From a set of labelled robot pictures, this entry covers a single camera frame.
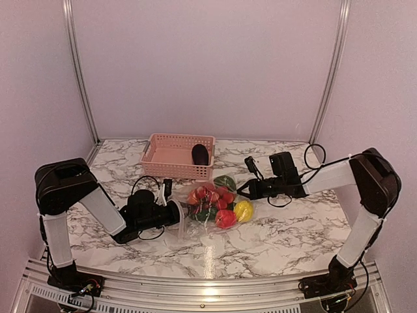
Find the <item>green fake vegetable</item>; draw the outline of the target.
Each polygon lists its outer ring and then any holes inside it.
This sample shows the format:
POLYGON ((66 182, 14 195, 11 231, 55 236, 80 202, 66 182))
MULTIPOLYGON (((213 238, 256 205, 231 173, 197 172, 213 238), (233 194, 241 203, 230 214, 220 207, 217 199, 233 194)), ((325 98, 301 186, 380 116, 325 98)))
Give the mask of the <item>green fake vegetable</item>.
POLYGON ((237 185, 233 177, 229 175, 220 175, 214 178, 214 185, 218 188, 225 187, 230 191, 236 191, 237 185))

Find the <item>yellow fake lemon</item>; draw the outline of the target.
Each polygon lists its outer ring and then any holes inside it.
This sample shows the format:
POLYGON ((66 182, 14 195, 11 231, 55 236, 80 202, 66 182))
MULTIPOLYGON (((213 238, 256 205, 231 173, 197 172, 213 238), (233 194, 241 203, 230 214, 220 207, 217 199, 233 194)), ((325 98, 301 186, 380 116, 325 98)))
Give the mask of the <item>yellow fake lemon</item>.
POLYGON ((233 211, 237 222, 248 222, 253 217, 254 208, 250 201, 242 200, 235 205, 233 211))

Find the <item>red fake strawberries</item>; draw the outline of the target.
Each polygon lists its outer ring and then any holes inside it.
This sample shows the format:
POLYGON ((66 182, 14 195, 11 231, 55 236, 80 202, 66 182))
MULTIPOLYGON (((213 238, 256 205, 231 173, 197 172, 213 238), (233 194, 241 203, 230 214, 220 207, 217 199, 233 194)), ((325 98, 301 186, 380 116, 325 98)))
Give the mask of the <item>red fake strawberries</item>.
POLYGON ((195 190, 195 195, 202 209, 230 209, 236 198, 235 193, 226 186, 215 187, 211 184, 199 186, 195 190))

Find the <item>red fake tomato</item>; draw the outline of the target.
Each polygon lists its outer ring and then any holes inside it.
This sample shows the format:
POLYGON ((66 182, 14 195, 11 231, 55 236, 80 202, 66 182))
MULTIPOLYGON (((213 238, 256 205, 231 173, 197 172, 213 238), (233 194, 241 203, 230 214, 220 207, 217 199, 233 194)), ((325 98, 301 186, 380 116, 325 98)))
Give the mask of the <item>red fake tomato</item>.
POLYGON ((219 210, 216 213, 215 224, 221 229, 227 229, 233 227, 237 223, 237 218, 234 211, 231 210, 219 210))

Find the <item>clear zip top bag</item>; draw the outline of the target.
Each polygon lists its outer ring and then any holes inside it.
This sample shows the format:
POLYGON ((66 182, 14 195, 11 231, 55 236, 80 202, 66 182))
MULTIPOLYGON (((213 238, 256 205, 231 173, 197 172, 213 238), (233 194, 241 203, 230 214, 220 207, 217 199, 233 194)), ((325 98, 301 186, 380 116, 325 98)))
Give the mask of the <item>clear zip top bag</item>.
POLYGON ((173 192, 172 200, 180 209, 179 239, 225 232, 255 215, 254 204, 237 194, 233 175, 183 186, 173 192))

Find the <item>red fake pepper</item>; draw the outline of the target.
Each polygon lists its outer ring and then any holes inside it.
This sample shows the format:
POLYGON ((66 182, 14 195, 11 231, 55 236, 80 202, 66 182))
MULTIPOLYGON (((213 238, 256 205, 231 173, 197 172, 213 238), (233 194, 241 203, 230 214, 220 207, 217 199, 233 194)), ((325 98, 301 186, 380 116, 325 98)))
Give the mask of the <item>red fake pepper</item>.
POLYGON ((197 188, 189 193, 187 202, 190 205, 199 205, 201 203, 201 197, 204 195, 205 193, 197 188))

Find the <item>purple fake eggplant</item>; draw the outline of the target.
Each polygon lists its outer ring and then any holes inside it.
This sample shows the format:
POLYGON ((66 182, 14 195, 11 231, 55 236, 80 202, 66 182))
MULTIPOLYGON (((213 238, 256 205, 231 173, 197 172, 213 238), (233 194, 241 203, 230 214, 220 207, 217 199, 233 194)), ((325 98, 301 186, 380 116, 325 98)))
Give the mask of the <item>purple fake eggplant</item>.
POLYGON ((192 161, 196 166, 208 166, 210 163, 209 152, 203 144, 196 144, 192 148, 192 161))

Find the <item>green fake cucumber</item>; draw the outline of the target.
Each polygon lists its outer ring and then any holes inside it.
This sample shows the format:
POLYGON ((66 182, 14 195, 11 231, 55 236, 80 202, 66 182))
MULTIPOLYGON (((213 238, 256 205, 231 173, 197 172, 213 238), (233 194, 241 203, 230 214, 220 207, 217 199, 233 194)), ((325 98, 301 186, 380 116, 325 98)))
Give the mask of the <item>green fake cucumber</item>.
POLYGON ((218 210, 213 208, 197 210, 191 215, 191 219, 198 222, 213 221, 216 218, 217 212, 218 210))

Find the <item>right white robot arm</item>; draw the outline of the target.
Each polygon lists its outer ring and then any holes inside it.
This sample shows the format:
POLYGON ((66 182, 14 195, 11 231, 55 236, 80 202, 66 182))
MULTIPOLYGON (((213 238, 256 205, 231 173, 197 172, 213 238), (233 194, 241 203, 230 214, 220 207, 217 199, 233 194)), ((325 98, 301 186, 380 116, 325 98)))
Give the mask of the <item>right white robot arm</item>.
POLYGON ((348 238, 335 257, 336 264, 354 267, 375 242, 386 216, 398 201, 401 179, 393 166, 374 147, 321 164, 305 173, 298 172, 289 152, 271 155, 269 161, 273 176, 265 178, 252 157, 245 159, 255 178, 241 185, 238 195, 249 200, 271 200, 279 195, 299 199, 325 190, 356 187, 360 209, 348 238))

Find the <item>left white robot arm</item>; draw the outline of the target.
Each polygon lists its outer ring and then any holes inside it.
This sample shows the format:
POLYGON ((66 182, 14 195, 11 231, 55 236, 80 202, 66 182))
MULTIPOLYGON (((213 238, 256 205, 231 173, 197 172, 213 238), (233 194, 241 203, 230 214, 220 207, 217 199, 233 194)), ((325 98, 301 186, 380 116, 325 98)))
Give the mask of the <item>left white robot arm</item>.
POLYGON ((56 278, 68 290, 82 285, 82 275, 71 267, 74 262, 68 234, 67 212, 79 203, 96 219, 104 231, 123 245, 140 238, 151 229, 177 226, 184 232, 186 209, 171 196, 172 181, 158 184, 157 193, 132 188, 126 205, 117 208, 82 158, 46 164, 35 173, 35 200, 39 210, 42 238, 56 278))

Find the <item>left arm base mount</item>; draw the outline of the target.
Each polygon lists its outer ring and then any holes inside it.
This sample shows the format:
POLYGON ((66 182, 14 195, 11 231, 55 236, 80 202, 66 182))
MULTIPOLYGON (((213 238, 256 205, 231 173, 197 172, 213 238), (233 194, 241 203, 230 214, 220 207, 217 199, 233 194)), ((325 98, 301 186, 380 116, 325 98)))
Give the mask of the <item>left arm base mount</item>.
POLYGON ((87 292, 87 286, 91 285, 92 288, 89 292, 94 297, 99 297, 101 294, 104 277, 78 271, 75 261, 65 267, 56 267, 48 264, 48 271, 50 274, 48 284, 50 286, 80 295, 82 290, 87 292))

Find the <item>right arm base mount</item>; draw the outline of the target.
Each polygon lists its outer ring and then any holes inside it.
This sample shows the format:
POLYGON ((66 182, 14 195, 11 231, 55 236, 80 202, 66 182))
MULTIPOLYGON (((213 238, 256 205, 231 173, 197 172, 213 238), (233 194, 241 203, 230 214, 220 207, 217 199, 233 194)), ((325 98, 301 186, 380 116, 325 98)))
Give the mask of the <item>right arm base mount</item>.
POLYGON ((306 299, 311 299, 353 290, 357 285, 354 267, 345 267, 334 256, 329 263, 327 274, 302 278, 298 283, 298 289, 306 299))

